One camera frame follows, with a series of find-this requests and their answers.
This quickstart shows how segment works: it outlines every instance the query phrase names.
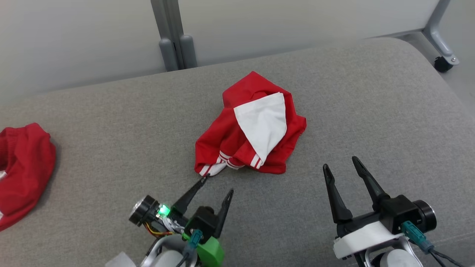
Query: orange wire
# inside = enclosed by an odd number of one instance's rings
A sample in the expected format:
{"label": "orange wire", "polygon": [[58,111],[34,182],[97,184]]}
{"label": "orange wire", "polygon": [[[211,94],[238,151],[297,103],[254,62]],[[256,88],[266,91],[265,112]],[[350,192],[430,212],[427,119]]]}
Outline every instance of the orange wire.
{"label": "orange wire", "polygon": [[145,228],[147,229],[147,231],[153,235],[153,236],[167,236],[167,235],[172,235],[173,233],[172,232],[155,232],[153,231],[151,228],[150,228],[150,225],[148,223],[144,223],[143,224],[145,226]]}

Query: robotic arm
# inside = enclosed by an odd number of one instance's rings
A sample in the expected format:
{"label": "robotic arm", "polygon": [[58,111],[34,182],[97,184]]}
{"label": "robotic arm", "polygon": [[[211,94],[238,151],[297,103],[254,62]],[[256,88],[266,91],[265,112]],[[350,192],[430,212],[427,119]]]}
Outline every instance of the robotic arm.
{"label": "robotic arm", "polygon": [[[354,256],[360,267],[396,267],[422,264],[414,254],[409,242],[416,244],[425,254],[431,254],[441,266],[445,266],[440,257],[462,266],[450,257],[434,250],[434,245],[426,240],[424,233],[437,226],[432,208],[422,200],[410,201],[404,195],[390,197],[374,179],[371,173],[353,156],[356,172],[363,179],[373,202],[373,212],[353,217],[346,208],[335,186],[335,178],[327,164],[323,166],[323,175],[336,223],[337,237],[333,250],[338,259]],[[373,260],[370,253],[390,248]]]}
{"label": "robotic arm", "polygon": [[216,215],[213,208],[200,206],[193,216],[184,216],[189,203],[205,184],[203,177],[168,208],[151,196],[137,202],[129,221],[145,228],[157,239],[140,267],[218,267],[224,251],[218,242],[234,190],[230,190]]}

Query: gray upholstery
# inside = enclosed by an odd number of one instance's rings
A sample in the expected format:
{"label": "gray upholstery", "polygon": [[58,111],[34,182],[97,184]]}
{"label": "gray upholstery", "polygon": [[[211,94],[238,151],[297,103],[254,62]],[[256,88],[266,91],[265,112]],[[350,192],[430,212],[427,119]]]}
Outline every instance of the gray upholstery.
{"label": "gray upholstery", "polygon": [[[0,108],[0,128],[39,123],[57,145],[38,206],[0,232],[0,266],[139,263],[153,238],[128,221],[145,194],[173,203],[197,179],[194,143],[221,93],[251,71],[291,92],[308,127],[282,175],[225,169],[195,197],[218,208],[235,189],[221,235],[225,266],[345,266],[322,165],[353,215],[371,210],[357,155],[391,196],[436,211],[439,250],[475,263],[475,123],[410,44],[377,38],[39,95]],[[435,261],[418,255],[427,266]]]}

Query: gray floor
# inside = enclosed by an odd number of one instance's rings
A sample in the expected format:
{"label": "gray floor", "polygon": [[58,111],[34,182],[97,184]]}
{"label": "gray floor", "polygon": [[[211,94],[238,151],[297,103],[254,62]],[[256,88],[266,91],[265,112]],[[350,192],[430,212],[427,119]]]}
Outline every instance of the gray floor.
{"label": "gray floor", "polygon": [[[460,60],[458,66],[440,75],[475,117],[475,1],[451,1],[440,23],[440,33]],[[412,44],[432,63],[439,56],[422,33],[400,39]]]}

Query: green mount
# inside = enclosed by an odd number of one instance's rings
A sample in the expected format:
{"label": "green mount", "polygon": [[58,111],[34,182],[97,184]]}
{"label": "green mount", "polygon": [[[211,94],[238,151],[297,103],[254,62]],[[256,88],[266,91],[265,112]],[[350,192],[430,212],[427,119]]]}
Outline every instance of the green mount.
{"label": "green mount", "polygon": [[[186,240],[190,239],[190,236],[185,233],[181,236]],[[219,267],[223,263],[224,250],[214,237],[210,237],[204,244],[198,244],[196,252],[205,267]]]}

